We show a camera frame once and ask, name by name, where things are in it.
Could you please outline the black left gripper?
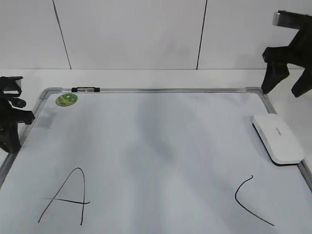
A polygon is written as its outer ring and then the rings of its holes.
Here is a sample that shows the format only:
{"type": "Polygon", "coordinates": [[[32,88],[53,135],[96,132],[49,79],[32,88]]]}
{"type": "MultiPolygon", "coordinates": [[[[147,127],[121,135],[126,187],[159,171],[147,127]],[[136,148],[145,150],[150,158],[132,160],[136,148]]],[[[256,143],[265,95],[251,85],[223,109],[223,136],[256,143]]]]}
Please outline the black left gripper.
{"type": "Polygon", "coordinates": [[[21,90],[0,91],[0,148],[17,153],[20,148],[18,123],[30,125],[35,120],[32,111],[23,110],[26,101],[20,98],[21,90]]]}

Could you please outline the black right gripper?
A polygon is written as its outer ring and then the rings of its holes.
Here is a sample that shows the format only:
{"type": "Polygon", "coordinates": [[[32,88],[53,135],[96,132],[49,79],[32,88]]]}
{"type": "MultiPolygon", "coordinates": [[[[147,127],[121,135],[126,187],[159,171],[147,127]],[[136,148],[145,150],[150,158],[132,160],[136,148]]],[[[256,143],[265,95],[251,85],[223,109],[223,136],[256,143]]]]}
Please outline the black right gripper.
{"type": "Polygon", "coordinates": [[[305,68],[301,77],[292,87],[292,94],[298,98],[312,89],[312,26],[304,25],[288,46],[267,47],[262,54],[267,63],[261,85],[263,94],[268,94],[290,73],[287,64],[305,68]]]}

